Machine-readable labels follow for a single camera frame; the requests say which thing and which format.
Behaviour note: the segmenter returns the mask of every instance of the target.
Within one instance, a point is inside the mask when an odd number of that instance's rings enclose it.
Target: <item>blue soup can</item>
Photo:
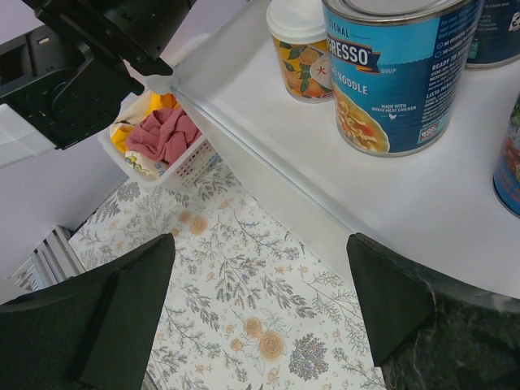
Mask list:
[[[520,0],[486,0],[467,67],[497,67],[520,56]]]
[[[502,203],[520,216],[520,96],[509,119],[493,183]]]
[[[355,148],[415,153],[439,138],[483,0],[323,0],[336,122]]]

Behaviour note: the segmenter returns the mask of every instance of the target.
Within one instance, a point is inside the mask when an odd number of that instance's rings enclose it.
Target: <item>pink cloth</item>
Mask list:
[[[154,161],[174,163],[201,136],[181,107],[153,111],[126,139],[127,147]]]

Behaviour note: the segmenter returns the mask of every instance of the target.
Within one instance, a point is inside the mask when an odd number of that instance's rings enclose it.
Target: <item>soup image on label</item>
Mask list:
[[[336,121],[344,136],[358,148],[387,153],[390,142],[381,125],[335,85],[333,90],[336,98]]]

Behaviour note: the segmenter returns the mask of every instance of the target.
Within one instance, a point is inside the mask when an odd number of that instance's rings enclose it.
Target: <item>yellow item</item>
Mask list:
[[[162,108],[177,108],[179,103],[177,103],[177,99],[171,93],[167,93],[166,95],[157,95],[156,93],[152,93],[152,100],[149,104],[149,109],[146,112],[146,116],[150,115],[152,111],[160,110]]]
[[[110,140],[119,152],[128,152],[128,147],[125,141],[132,130],[133,126],[129,124],[117,123],[112,125],[112,128],[110,129]]]

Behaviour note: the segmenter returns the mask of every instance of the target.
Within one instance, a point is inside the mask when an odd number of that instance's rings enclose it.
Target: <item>floral tablecloth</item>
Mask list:
[[[353,286],[221,161],[186,193],[128,181],[70,242],[89,270],[164,232],[176,257],[149,360],[158,388],[384,388]]]

